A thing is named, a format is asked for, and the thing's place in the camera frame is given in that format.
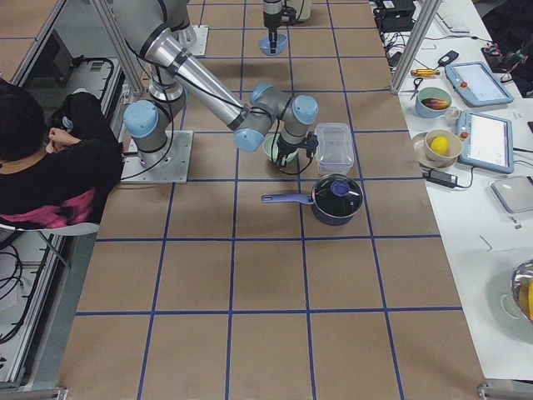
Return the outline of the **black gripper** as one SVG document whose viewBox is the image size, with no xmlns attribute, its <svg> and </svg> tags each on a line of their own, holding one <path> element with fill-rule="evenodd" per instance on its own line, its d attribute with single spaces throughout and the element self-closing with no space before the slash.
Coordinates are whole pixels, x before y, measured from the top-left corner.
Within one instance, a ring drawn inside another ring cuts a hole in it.
<svg viewBox="0 0 533 400">
<path fill-rule="evenodd" d="M 284 163 L 290 163 L 294 158 L 296 157 L 296 148 L 295 147 L 287 147 L 287 146 L 279 146 L 277 143 L 275 144 L 275 163 L 278 168 L 284 168 Z"/>
<path fill-rule="evenodd" d="M 277 46 L 277 28 L 268 28 L 268 40 L 269 40 L 269 46 L 270 46 L 270 54 L 276 54 L 276 46 Z"/>
</svg>

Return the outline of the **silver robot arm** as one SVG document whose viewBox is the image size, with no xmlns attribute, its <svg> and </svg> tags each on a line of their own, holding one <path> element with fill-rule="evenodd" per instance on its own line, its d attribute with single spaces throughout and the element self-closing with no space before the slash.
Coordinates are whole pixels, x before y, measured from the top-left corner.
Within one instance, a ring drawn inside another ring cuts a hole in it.
<svg viewBox="0 0 533 400">
<path fill-rule="evenodd" d="M 274 55 L 277 50 L 277 29 L 281 26 L 282 8 L 281 0 L 262 1 L 263 26 L 268 30 L 268 55 Z"/>
<path fill-rule="evenodd" d="M 284 127 L 276 141 L 272 161 L 284 168 L 289 155 L 303 148 L 313 159 L 318 146 L 308 131 L 319 110 L 315 98 L 293 97 L 268 83 L 259 83 L 245 104 L 190 52 L 195 42 L 187 2 L 119 1 L 113 8 L 123 40 L 131 51 L 152 67 L 152 84 L 165 89 L 176 83 L 205 105 L 233 132 L 236 146 L 256 151 L 274 123 Z"/>
</svg>

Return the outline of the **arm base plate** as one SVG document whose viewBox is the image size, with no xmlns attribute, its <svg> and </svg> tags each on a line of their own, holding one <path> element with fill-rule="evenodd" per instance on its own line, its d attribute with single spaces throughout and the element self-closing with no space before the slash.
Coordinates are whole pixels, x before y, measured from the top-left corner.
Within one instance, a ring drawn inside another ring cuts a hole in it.
<svg viewBox="0 0 533 400">
<path fill-rule="evenodd" d="M 177 31 L 177 40 L 192 55 L 203 57 L 206 54 L 208 33 L 207 25 L 189 25 Z"/>
<path fill-rule="evenodd" d="M 166 130 L 167 143 L 153 153 L 139 152 L 130 143 L 132 156 L 125 158 L 124 183 L 186 183 L 194 133 L 190 130 Z"/>
</svg>

